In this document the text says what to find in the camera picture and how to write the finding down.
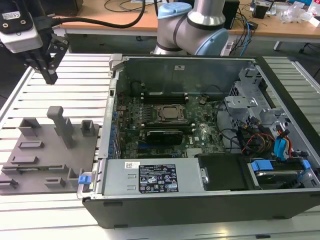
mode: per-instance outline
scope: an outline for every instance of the gray plastic block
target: gray plastic block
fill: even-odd
[[[44,185],[48,188],[64,188],[66,186],[66,182],[61,177],[46,177]]]
[[[73,148],[66,148],[62,138],[57,135],[55,127],[54,124],[43,124],[33,128],[35,133],[33,136],[25,137],[21,134],[0,175],[0,183],[14,179],[18,185],[15,189],[1,188],[0,194],[77,192],[78,174],[92,171],[99,125],[93,124],[94,136],[86,137],[83,136],[81,124],[73,124],[71,129],[67,127],[69,129],[67,131],[72,133]],[[21,143],[28,141],[43,142],[43,148],[18,147]],[[62,178],[65,186],[47,187],[46,178]]]
[[[12,175],[21,175],[22,172],[18,169],[18,165],[13,164],[12,166],[9,165],[3,165],[2,167],[2,173],[7,175],[7,176],[12,176]]]
[[[79,176],[84,172],[84,170],[81,168],[79,174],[75,174],[74,170],[72,168],[69,169],[67,181],[71,183],[73,186],[78,186],[78,178]]]
[[[42,141],[23,141],[18,146],[20,149],[42,149],[43,147],[44,143]]]
[[[36,164],[39,161],[37,156],[17,156],[11,160],[12,164]]]
[[[18,183],[12,178],[7,180],[0,180],[0,189],[16,189]]]
[[[18,128],[20,132],[27,138],[36,136],[34,129],[40,128],[40,125],[37,119],[34,117],[25,117]]]
[[[84,137],[90,137],[95,135],[94,122],[92,120],[82,120],[81,131]]]
[[[56,131],[58,135],[62,138],[65,146],[70,149],[74,145],[74,140],[72,138],[72,125],[69,119],[65,121],[64,117],[62,116],[64,109],[62,106],[51,106],[46,113],[47,117],[53,120]]]
[[[63,165],[60,165],[60,166],[50,166],[48,168],[48,171],[52,172],[52,173],[67,173],[69,172],[69,168],[67,167],[67,165],[63,164]]]

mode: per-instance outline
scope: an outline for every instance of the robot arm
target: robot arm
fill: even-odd
[[[195,0],[162,5],[158,13],[157,45],[153,54],[220,55],[228,40],[222,13],[225,0]]]
[[[39,0],[0,1],[0,40],[27,66],[43,75],[47,84],[58,79],[56,69],[69,42],[54,34],[54,19],[45,15]]]
[[[194,8],[187,3],[164,4],[158,13],[158,37],[154,54],[219,55],[228,40],[223,28],[225,0],[196,0]],[[54,34],[53,27],[66,22],[86,22],[110,28],[130,28],[143,16],[146,0],[142,0],[139,16],[131,23],[118,25],[81,17],[52,18],[46,16],[40,0],[0,0],[0,47],[24,60],[43,75],[47,84],[58,79],[56,69],[69,42]]]

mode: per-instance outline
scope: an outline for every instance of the electronic device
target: electronic device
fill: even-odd
[[[266,60],[111,55],[97,163],[77,192],[99,226],[287,219],[320,205],[320,136]]]
[[[83,0],[40,0],[45,14],[75,17],[80,11]]]
[[[183,2],[188,3],[192,7],[195,4],[195,0],[174,0],[175,2]],[[222,13],[225,16],[225,22],[223,27],[225,29],[232,29],[235,21],[235,17],[237,14],[237,10],[239,7],[240,1],[239,0],[226,0],[224,2],[224,6],[222,9]]]
[[[266,12],[269,10],[270,6],[265,2],[255,2],[252,12],[252,17],[255,19],[264,19]]]

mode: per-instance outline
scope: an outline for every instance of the table leg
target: table leg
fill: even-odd
[[[61,37],[67,37],[67,32],[64,28],[56,28],[54,29],[54,33]],[[71,44],[69,44],[69,48],[66,51],[67,54],[72,54]]]
[[[282,43],[283,43],[282,41],[277,41],[277,42],[275,43],[274,47],[273,47],[273,50],[279,51]]]

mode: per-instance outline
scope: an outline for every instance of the power supply label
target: power supply label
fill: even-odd
[[[142,194],[179,192],[176,165],[140,165],[139,192]]]

